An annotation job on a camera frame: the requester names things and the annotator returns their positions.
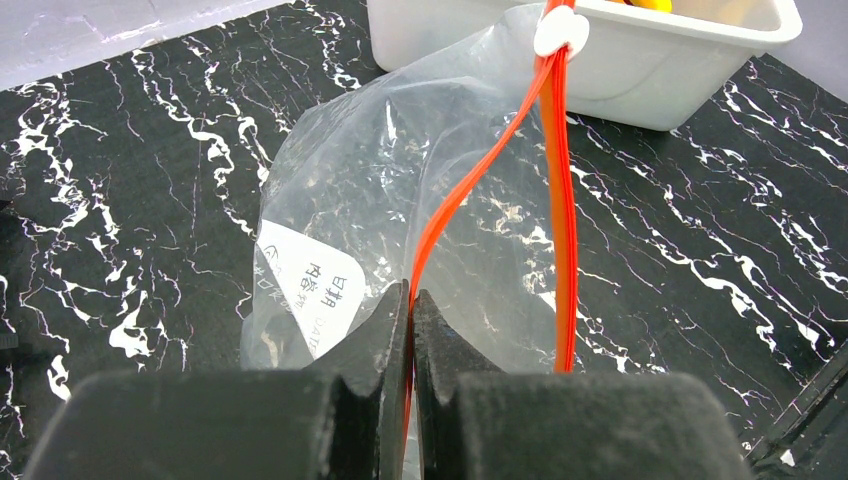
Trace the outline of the clear zip bag orange zipper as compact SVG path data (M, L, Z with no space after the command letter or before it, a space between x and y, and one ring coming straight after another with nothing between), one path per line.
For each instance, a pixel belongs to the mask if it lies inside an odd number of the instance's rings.
M415 298L428 288L503 353L532 343L500 248L522 221L520 168L549 169L553 369L574 366L577 234L565 83L588 21L569 1L491 26L307 110L266 179L254 247L247 369L324 370L333 395L307 461L317 479L396 475L410 411Z

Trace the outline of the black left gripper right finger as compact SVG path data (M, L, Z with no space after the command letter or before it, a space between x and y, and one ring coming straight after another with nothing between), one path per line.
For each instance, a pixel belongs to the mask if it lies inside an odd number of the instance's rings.
M421 291L412 309L426 479L748 479L717 397L686 374L507 373Z

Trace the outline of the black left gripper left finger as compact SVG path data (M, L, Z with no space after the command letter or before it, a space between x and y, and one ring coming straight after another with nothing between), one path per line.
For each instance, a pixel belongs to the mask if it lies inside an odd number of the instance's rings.
M398 479L408 429L409 286L297 370L87 378L28 479Z

